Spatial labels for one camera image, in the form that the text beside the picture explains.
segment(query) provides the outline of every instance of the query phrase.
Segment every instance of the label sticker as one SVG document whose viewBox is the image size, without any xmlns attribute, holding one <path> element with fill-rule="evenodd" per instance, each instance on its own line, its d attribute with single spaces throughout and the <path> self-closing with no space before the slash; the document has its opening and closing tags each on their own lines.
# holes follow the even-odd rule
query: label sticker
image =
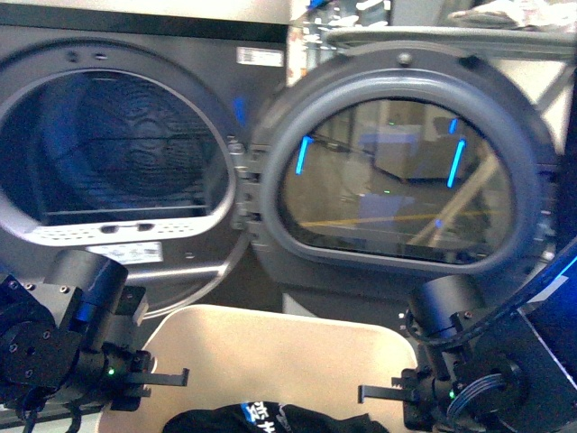
<svg viewBox="0 0 577 433">
<path fill-rule="evenodd" d="M 236 62 L 241 65 L 282 68 L 284 66 L 284 55 L 283 52 L 279 50 L 237 47 Z"/>
<path fill-rule="evenodd" d="M 91 253 L 102 254 L 120 264 L 162 262 L 160 242 L 138 242 L 135 244 L 112 244 L 88 246 Z"/>
</svg>

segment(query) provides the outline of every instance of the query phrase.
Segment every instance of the dryer door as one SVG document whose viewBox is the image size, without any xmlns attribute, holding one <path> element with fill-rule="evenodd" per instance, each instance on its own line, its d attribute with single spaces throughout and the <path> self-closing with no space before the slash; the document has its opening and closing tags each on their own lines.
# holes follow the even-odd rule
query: dryer door
<svg viewBox="0 0 577 433">
<path fill-rule="evenodd" d="M 329 60 L 266 109 L 245 161 L 241 213 L 280 281 L 404 299 L 470 274 L 491 300 L 545 248 L 548 130 L 505 76 L 445 46 Z"/>
</svg>

